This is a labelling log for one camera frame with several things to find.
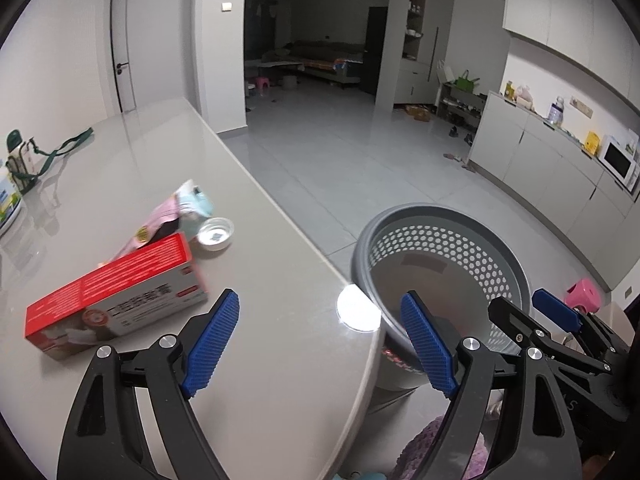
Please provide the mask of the white bottle on counter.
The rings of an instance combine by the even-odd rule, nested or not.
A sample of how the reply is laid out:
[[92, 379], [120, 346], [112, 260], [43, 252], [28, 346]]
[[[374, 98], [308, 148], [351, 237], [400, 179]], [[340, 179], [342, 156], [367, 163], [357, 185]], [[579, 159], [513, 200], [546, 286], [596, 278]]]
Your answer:
[[555, 127], [561, 127], [564, 116], [564, 98], [558, 96], [554, 102], [551, 103], [547, 122]]

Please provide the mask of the white microwave oven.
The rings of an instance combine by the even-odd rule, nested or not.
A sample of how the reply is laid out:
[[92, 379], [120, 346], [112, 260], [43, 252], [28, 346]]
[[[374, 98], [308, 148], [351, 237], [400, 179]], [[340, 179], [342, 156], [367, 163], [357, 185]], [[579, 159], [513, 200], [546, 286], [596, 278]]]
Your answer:
[[598, 151], [598, 159], [629, 193], [634, 192], [639, 179], [639, 165], [626, 148], [612, 136], [605, 136]]

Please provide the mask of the shoe rack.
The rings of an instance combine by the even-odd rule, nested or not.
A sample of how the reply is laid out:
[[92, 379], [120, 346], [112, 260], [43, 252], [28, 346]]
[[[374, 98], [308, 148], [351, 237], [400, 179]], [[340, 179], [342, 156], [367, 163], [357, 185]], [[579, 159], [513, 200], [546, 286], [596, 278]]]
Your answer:
[[486, 94], [465, 91], [447, 82], [440, 86], [436, 115], [451, 125], [475, 132], [486, 102]]

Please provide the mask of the pink plastic stool near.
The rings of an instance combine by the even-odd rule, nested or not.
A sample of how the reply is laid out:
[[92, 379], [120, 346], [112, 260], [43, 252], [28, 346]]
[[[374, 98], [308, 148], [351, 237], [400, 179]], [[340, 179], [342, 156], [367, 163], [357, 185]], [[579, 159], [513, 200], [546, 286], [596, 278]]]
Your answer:
[[564, 302], [567, 307], [583, 314], [595, 314], [602, 308], [602, 298], [597, 286], [589, 278], [582, 278], [567, 289]]

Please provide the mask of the pink blue snack wrapper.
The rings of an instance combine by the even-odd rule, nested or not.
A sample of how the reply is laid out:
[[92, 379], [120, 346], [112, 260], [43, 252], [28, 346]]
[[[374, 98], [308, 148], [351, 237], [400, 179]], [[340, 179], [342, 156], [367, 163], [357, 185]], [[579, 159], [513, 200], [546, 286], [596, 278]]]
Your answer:
[[149, 218], [140, 226], [128, 242], [113, 258], [101, 263], [111, 263], [119, 258], [151, 245], [175, 232], [183, 232], [190, 242], [198, 235], [202, 224], [213, 217], [214, 205], [209, 197], [192, 180], [187, 180], [175, 192], [153, 209]]

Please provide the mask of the green handbag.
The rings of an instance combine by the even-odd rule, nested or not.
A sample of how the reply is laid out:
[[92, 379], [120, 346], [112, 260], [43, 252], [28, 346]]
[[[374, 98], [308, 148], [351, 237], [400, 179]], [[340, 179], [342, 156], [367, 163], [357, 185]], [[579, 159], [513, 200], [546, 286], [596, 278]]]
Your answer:
[[457, 88], [461, 91], [473, 93], [475, 87], [477, 86], [480, 80], [478, 78], [471, 78], [470, 71], [465, 70], [455, 81], [454, 88]]

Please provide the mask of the green capped water bottle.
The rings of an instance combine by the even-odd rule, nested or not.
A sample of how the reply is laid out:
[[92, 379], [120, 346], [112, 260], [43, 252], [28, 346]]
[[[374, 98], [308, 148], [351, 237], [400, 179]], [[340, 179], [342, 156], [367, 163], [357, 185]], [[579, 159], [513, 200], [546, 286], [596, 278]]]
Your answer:
[[28, 193], [37, 183], [37, 170], [32, 160], [32, 148], [22, 138], [21, 133], [14, 129], [6, 137], [8, 159], [6, 168], [15, 183], [18, 192]]

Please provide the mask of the red white toothpaste box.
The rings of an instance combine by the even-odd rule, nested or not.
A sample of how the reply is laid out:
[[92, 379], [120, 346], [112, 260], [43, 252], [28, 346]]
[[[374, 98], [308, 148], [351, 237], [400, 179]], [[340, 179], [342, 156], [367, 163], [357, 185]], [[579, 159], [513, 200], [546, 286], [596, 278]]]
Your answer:
[[207, 299], [186, 237], [177, 232], [31, 304], [24, 337], [61, 361]]

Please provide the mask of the white round jar lid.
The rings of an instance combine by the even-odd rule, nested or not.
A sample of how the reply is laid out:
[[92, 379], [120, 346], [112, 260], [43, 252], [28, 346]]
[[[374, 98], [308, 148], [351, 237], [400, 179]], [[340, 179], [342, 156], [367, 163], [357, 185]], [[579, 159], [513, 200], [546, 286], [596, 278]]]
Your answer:
[[208, 252], [222, 252], [232, 242], [234, 224], [227, 218], [210, 218], [198, 229], [196, 240]]

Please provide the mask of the cardboard box on floor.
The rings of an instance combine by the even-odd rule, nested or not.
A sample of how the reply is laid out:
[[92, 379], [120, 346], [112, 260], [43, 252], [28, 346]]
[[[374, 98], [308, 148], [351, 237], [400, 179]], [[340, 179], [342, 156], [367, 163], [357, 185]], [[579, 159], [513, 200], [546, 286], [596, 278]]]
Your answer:
[[418, 122], [429, 122], [432, 118], [430, 110], [421, 105], [406, 105], [405, 112]]

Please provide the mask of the milk powder can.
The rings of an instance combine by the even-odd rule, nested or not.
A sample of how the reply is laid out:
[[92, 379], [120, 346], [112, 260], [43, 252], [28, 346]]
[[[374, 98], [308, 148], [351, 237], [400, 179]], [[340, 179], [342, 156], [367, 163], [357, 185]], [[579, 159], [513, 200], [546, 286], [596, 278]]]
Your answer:
[[20, 191], [4, 162], [0, 167], [0, 235], [9, 229], [21, 211], [23, 202]]

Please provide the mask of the yellow box on counter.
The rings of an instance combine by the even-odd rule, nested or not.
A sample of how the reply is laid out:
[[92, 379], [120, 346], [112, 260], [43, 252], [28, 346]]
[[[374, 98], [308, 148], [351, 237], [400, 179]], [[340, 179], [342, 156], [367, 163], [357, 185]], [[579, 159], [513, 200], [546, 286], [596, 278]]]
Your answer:
[[584, 150], [591, 156], [596, 156], [600, 146], [600, 138], [594, 131], [589, 131], [584, 142]]

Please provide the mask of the grey perforated laundry basket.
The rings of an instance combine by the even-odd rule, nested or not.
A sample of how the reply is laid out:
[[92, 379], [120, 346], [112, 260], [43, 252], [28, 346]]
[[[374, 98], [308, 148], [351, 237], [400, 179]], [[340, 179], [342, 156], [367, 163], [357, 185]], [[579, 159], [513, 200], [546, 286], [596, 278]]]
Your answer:
[[350, 276], [382, 313], [378, 388], [412, 390], [428, 382], [400, 319], [401, 298], [409, 290], [461, 335], [492, 351], [518, 353], [490, 322], [488, 304], [503, 297], [528, 312], [524, 270], [498, 235], [460, 211], [422, 203], [384, 210], [359, 235]]

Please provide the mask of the white sideboard cabinet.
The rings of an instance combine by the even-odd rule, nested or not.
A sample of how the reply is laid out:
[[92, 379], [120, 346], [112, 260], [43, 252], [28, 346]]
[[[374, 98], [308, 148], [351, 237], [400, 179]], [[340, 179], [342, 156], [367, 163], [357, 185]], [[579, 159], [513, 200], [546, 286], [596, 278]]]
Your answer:
[[470, 162], [617, 287], [639, 261], [639, 192], [537, 114], [488, 94]]

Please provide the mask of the pink stool far room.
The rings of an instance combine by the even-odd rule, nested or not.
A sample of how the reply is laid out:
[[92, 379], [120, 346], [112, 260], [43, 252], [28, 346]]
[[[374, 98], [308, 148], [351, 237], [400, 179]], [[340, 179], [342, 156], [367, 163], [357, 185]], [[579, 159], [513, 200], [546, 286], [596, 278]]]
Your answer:
[[255, 87], [261, 96], [266, 96], [270, 91], [270, 80], [265, 76], [255, 78]]

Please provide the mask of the dark sofa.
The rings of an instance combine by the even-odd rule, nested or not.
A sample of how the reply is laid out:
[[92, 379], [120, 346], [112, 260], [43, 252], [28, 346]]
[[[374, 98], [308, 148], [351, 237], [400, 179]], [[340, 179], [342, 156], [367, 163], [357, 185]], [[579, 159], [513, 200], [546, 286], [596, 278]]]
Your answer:
[[260, 62], [266, 67], [294, 67], [298, 72], [341, 86], [356, 86], [360, 84], [363, 52], [362, 44], [296, 40], [266, 52]]

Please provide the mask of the white door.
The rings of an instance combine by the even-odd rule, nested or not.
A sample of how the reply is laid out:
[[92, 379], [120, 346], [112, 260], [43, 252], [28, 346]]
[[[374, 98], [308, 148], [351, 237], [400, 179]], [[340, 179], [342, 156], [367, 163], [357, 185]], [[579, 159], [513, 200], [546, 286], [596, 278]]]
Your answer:
[[198, 104], [193, 0], [111, 0], [110, 33], [123, 113], [169, 99]]

